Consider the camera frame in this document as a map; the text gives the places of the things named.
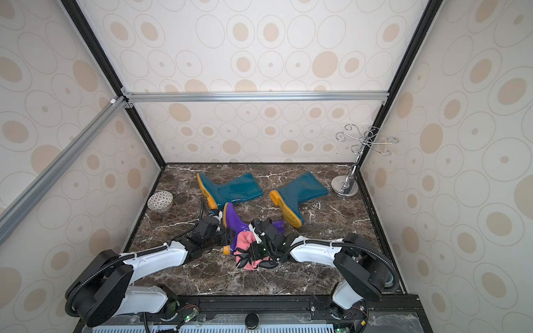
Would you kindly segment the purple rubber boot yellow sole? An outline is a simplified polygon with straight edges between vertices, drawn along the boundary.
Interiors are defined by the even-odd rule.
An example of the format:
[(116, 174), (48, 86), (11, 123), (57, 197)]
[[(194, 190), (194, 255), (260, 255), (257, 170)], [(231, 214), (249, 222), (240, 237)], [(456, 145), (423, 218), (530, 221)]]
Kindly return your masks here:
[(230, 245), (230, 252), (233, 254), (238, 234), (243, 231), (250, 231), (250, 223), (244, 223), (238, 216), (234, 205), (232, 203), (227, 203), (223, 209), (223, 224), (226, 228), (231, 229), (233, 231), (232, 234), (235, 235)]

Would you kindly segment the pink cloth black trim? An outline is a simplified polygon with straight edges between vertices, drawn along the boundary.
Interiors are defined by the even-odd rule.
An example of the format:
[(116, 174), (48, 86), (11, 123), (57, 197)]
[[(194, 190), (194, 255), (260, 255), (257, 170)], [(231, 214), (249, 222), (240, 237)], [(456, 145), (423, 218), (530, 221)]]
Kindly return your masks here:
[(258, 243), (255, 234), (251, 231), (243, 231), (238, 234), (233, 255), (236, 257), (238, 269), (249, 271), (258, 268), (273, 269), (278, 265), (275, 260), (270, 258), (265, 243)]

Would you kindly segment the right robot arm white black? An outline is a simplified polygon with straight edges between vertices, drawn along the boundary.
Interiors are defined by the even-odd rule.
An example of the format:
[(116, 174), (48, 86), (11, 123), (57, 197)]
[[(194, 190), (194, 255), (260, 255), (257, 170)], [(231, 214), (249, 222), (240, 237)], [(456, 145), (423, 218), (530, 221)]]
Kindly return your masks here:
[(380, 301), (384, 291), (399, 287), (391, 260), (357, 234), (337, 240), (285, 236), (269, 219), (256, 219), (249, 229), (253, 242), (240, 256), (241, 265), (258, 262), (262, 268), (274, 269), (286, 262), (311, 262), (336, 268), (343, 280), (331, 295), (333, 312), (349, 310), (360, 301)]

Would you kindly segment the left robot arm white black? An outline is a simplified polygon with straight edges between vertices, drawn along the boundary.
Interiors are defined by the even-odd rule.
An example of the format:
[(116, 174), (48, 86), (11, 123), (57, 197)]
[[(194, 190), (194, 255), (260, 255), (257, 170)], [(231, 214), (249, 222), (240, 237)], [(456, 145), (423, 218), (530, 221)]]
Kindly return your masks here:
[(161, 313), (176, 309), (166, 287), (139, 287), (135, 282), (158, 271), (188, 264), (214, 247), (229, 243), (223, 212), (201, 216), (192, 229), (163, 245), (136, 253), (100, 252), (65, 293), (65, 311), (86, 326), (96, 327), (114, 316)]

